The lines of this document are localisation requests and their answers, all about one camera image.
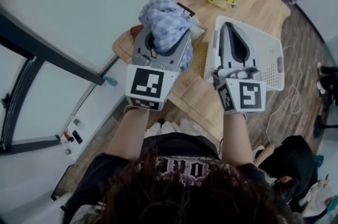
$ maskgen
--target white shoe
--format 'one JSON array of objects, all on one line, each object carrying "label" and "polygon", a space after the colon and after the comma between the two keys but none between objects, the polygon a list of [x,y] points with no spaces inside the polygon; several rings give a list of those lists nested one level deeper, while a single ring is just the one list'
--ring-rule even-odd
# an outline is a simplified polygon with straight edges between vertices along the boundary
[{"label": "white shoe", "polygon": [[326,92],[320,81],[317,82],[317,89],[321,92],[322,95]]},{"label": "white shoe", "polygon": [[321,71],[322,64],[321,64],[320,62],[317,63],[317,68],[318,68],[319,75],[322,76],[322,75],[323,75],[323,73],[322,73],[322,71]]}]

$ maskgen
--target white plastic basket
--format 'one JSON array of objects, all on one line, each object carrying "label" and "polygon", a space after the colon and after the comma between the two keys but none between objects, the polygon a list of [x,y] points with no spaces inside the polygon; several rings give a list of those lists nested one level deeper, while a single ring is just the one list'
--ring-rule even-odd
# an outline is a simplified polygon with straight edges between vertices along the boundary
[{"label": "white plastic basket", "polygon": [[262,80],[267,84],[267,91],[282,91],[284,89],[284,59],[281,42],[259,29],[226,16],[218,16],[216,19],[214,36],[209,41],[204,79],[212,82],[211,73],[221,65],[218,49],[220,29],[225,22],[239,26],[252,41],[258,57],[257,67],[261,72]]}]

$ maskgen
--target blue plaid cloth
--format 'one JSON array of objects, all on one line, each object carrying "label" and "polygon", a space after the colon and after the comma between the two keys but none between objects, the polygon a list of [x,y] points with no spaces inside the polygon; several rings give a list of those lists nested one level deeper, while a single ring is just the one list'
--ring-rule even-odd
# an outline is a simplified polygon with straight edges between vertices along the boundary
[{"label": "blue plaid cloth", "polygon": [[[150,26],[154,36],[154,50],[161,54],[171,49],[190,27],[190,16],[183,14],[174,0],[150,0],[141,10],[138,19]],[[186,70],[192,61],[191,40],[180,68]]]}]

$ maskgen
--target white cable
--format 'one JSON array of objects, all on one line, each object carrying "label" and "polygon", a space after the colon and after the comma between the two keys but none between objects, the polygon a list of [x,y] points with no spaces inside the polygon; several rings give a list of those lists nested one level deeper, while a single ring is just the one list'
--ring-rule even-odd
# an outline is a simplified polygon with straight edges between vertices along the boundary
[{"label": "white cable", "polygon": [[[303,72],[302,72],[302,69],[301,69],[301,61],[299,60],[298,54],[297,54],[297,52],[296,52],[296,49],[295,49],[293,46],[288,45],[287,47],[283,48],[283,50],[288,49],[288,48],[293,48],[294,51],[295,51],[295,55],[296,55],[296,58],[297,58],[297,60],[298,60],[299,71],[301,72],[301,77],[299,78],[299,80],[298,80],[296,86],[293,85],[293,84],[291,84],[291,86],[289,87],[289,92],[288,92],[288,94],[287,94],[287,97],[284,99],[284,101],[283,101],[282,104],[279,106],[279,108],[277,108],[277,110],[276,110],[274,113],[272,113],[272,114],[270,115],[269,122],[268,122],[268,126],[266,127],[266,131],[265,131],[265,134],[266,134],[266,137],[268,138],[269,143],[271,143],[271,141],[270,141],[270,138],[269,138],[269,135],[268,135],[268,129],[269,129],[269,125],[270,125],[271,118],[272,118],[272,116],[273,116],[274,114],[276,114],[276,113],[280,110],[280,108],[284,105],[284,103],[286,102],[286,100],[289,98],[289,96],[290,96],[290,94],[291,94],[291,89],[292,89],[292,88],[295,88],[296,91],[295,91],[295,93],[294,93],[294,95],[292,96],[292,99],[291,99],[290,112],[291,112],[291,114],[298,114],[298,113],[301,112],[301,109],[302,109],[302,106],[301,106],[301,97],[300,97],[300,93],[298,92],[298,86],[299,86],[299,84],[300,84],[300,82],[301,82],[301,80],[302,80],[302,77],[303,77]],[[294,101],[295,101],[295,99],[298,100],[298,104],[299,104],[299,110],[297,110],[297,111],[294,111],[294,110],[293,110],[293,106],[294,106]]]}]

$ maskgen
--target wood plank floor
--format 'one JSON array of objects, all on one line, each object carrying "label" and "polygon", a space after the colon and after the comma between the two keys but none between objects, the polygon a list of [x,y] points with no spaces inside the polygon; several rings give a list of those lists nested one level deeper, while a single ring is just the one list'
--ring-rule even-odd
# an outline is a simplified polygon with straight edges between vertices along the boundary
[{"label": "wood plank floor", "polygon": [[[292,114],[290,112],[291,97],[295,92],[293,88],[289,99],[279,112],[272,117],[268,135],[271,142],[275,143],[279,143],[291,135],[302,135],[315,153],[318,149],[320,139],[315,140],[312,137],[313,124],[317,114],[321,114],[323,109],[322,100],[316,88],[316,82],[318,80],[316,64],[320,61],[324,65],[331,65],[331,62],[329,62],[328,58],[324,55],[324,49],[319,37],[296,8],[292,8],[291,16],[284,22],[281,42],[283,47],[293,46],[301,62],[303,75],[298,86],[301,99],[301,111],[298,114]],[[292,84],[296,86],[301,77],[298,60],[293,49],[288,48],[284,51],[284,64],[286,73],[284,91],[270,92],[267,96],[266,111],[248,116],[247,123],[252,148],[268,144],[266,128],[269,117],[287,97],[290,86]],[[65,192],[73,192],[75,190],[91,160],[95,155],[103,152],[108,146],[109,141],[113,137],[122,119],[123,109],[126,104],[126,101],[120,104],[102,129],[96,134],[77,163],[67,170],[55,190],[55,195],[62,195]],[[298,103],[295,102],[293,110],[296,111],[298,108]],[[151,113],[148,126],[150,127],[160,118],[164,118],[169,122],[178,123],[180,119],[184,117],[187,117],[187,115],[168,101],[161,113]],[[205,133],[205,135],[214,142],[216,146],[219,145],[219,141],[209,133]]]}]

